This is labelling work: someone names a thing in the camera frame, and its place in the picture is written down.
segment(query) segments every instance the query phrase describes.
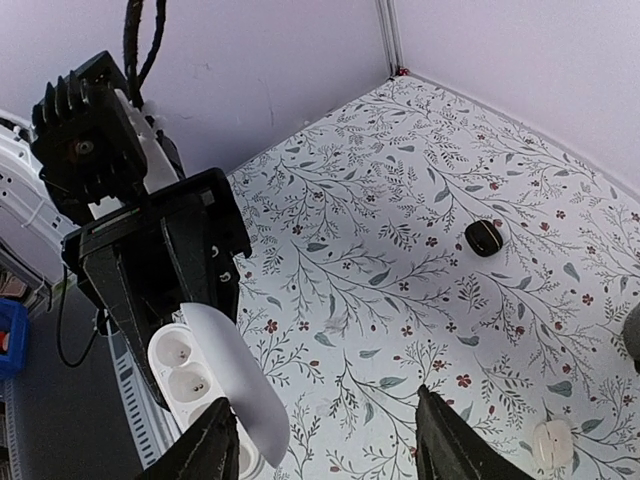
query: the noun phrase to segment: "gray leaf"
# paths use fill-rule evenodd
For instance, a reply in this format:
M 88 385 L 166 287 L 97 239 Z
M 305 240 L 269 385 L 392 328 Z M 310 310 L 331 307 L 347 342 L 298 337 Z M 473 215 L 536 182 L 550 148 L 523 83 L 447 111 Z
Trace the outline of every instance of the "gray leaf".
M 555 393 L 566 398 L 571 397 L 571 395 L 573 394 L 573 385 L 568 380 L 556 383 L 555 385 L 547 385 L 547 388 L 551 393 Z
M 325 347 L 335 347 L 333 343 L 329 340 L 324 333 L 318 332 L 313 336 L 313 339 L 318 342 L 320 345 L 324 345 Z
M 364 424 L 366 425 L 371 420 L 373 420 L 373 405 L 367 402 L 364 404 L 364 409 L 367 411 L 366 415 L 364 416 Z
M 383 389 L 387 389 L 387 388 L 391 388 L 391 387 L 395 387 L 397 385 L 400 385 L 401 383 L 403 383 L 405 380 L 407 379 L 407 377 L 405 378 L 398 378 L 398 377 L 384 377 L 380 379 L 380 388 Z
M 333 317 L 334 313 L 336 313 L 336 297 L 332 293 L 329 295 L 329 316 Z
M 389 272 L 390 270 L 387 270 L 386 272 L 379 273 L 375 277 L 371 278 L 369 280 L 369 285 L 372 285 L 374 287 L 380 285 L 384 281 L 384 279 L 389 276 Z
M 390 299 L 389 297 L 384 297 L 384 300 L 389 305 L 391 305 L 396 312 L 400 313 L 400 309 L 398 308 L 398 306 L 396 305 L 396 303 L 392 299 Z
M 632 470 L 629 467 L 616 467 L 616 471 L 623 475 L 633 475 L 634 473 L 636 473 L 635 470 Z
M 601 423 L 602 423 L 601 418 L 594 418 L 592 420 L 587 420 L 582 424 L 582 433 L 593 432 L 596 428 L 600 426 Z
M 573 465 L 571 466 L 571 473 L 576 473 L 576 470 L 580 466 L 580 455 L 577 451 L 573 452 Z
M 516 288 L 520 290 L 524 290 L 529 286 L 530 283 L 531 283 L 531 277 L 524 277 L 522 280 L 520 280 L 520 283 Z
M 529 446 L 529 444 L 527 442 L 521 441 L 520 442 L 520 448 L 526 450 L 527 452 L 529 452 L 530 454 L 533 455 L 533 449 Z
M 360 350 L 360 358 L 373 358 L 376 356 L 376 353 L 378 353 L 380 351 L 380 349 L 378 350 Z
M 447 198 L 450 193 L 451 192 L 449 192 L 449 187 L 444 187 L 444 190 L 442 190 L 441 192 L 438 192 L 438 194 L 436 195 L 436 198 L 434 199 L 434 202 L 435 203 L 441 202 L 442 200 Z
M 567 263 L 564 267 L 562 267 L 562 270 L 564 271 L 564 273 L 580 282 L 580 275 L 578 275 L 578 272 L 576 272 L 576 267 L 573 266 L 573 263 Z
M 473 402 L 471 402 L 471 405 L 469 405 L 467 408 L 465 408 L 462 413 L 460 414 L 460 418 L 463 419 L 465 422 L 469 421 L 469 417 L 471 416 L 471 409 L 473 408 Z
M 277 298 L 275 298 L 275 297 L 267 297 L 267 302 L 271 303 L 272 305 L 275 305 L 280 310 L 282 310 L 282 304 L 280 303 L 280 300 L 278 300 Z
M 309 245 L 307 245 L 307 252 L 319 252 L 320 250 L 324 250 L 328 246 L 329 245 L 324 243 L 310 243 Z
M 460 340 L 460 343 L 462 343 L 463 345 L 469 345 L 470 347 L 477 347 L 478 343 L 480 343 L 480 337 L 478 337 L 477 335 L 469 338 L 458 337 L 458 340 Z

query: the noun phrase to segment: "red flower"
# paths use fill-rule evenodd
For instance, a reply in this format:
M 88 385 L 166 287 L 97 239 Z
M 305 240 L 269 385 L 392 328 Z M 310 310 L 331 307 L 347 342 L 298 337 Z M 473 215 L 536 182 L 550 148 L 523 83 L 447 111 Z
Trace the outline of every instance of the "red flower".
M 447 364 L 446 362 L 443 362 L 442 360 L 436 360 L 433 362 L 433 369 L 436 372 L 439 372 L 441 369 L 447 368 Z
M 469 375 L 466 373 L 464 375 L 458 375 L 456 377 L 456 380 L 458 381 L 459 387 L 467 388 L 469 387 L 469 385 L 471 385 L 471 379 L 469 378 Z
M 269 320 L 267 322 L 267 326 L 264 327 L 264 329 L 269 333 L 273 333 L 278 329 L 278 322 L 276 322 L 275 320 Z

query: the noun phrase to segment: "small black box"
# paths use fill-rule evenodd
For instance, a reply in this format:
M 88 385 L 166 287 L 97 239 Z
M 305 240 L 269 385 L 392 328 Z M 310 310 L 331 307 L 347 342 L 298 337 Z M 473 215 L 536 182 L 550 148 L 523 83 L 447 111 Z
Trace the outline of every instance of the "small black box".
M 469 225 L 464 231 L 464 236 L 473 251 L 481 257 L 490 257 L 494 253 L 498 253 L 504 245 L 504 240 L 496 227 L 487 220 L 480 220 Z

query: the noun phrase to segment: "black cable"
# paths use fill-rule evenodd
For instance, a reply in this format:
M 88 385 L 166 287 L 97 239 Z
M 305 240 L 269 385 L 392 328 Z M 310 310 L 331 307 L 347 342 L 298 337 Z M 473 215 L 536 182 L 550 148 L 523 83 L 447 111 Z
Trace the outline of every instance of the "black cable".
M 160 45 L 162 44 L 162 36 L 164 35 L 164 25 L 167 21 L 167 0 L 156 0 L 156 31 L 153 34 L 153 43 L 151 44 L 151 50 L 147 55 L 147 59 L 140 70 L 138 75 L 138 86 L 142 87 L 142 84 L 149 75 L 153 63 L 156 61 Z
M 95 342 L 96 337 L 98 336 L 98 322 L 104 322 L 106 320 L 104 319 L 103 311 L 98 310 L 98 317 L 96 319 L 96 325 L 94 326 L 94 331 L 91 334 L 89 343 L 84 349 L 84 352 L 82 352 L 80 359 L 78 359 L 75 362 L 70 362 L 69 360 L 67 360 L 67 358 L 64 355 L 64 352 L 62 351 L 62 317 L 64 314 L 64 301 L 67 296 L 68 279 L 69 279 L 69 269 L 65 265 L 64 275 L 62 279 L 62 293 L 60 294 L 60 304 L 58 306 L 58 320 L 56 321 L 56 347 L 58 348 L 58 356 L 60 357 L 60 360 L 62 361 L 62 363 L 64 363 L 69 368 L 78 368 L 80 365 L 84 363 L 85 359 L 87 358 L 87 355 L 89 355 L 89 352 L 91 351 L 93 342 Z
M 127 13 L 124 20 L 124 70 L 127 76 L 127 86 L 129 87 L 129 97 L 136 108 L 142 108 L 144 104 L 140 95 L 140 83 L 138 81 L 138 33 L 140 31 L 140 21 L 142 20 L 143 0 L 129 0 L 127 2 Z

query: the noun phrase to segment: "bolt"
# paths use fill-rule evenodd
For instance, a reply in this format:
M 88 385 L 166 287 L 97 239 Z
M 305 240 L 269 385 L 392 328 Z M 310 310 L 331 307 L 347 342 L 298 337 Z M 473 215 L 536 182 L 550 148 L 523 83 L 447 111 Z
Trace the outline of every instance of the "bolt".
M 78 155 L 89 155 L 93 152 L 93 142 L 85 140 L 76 144 L 76 153 Z

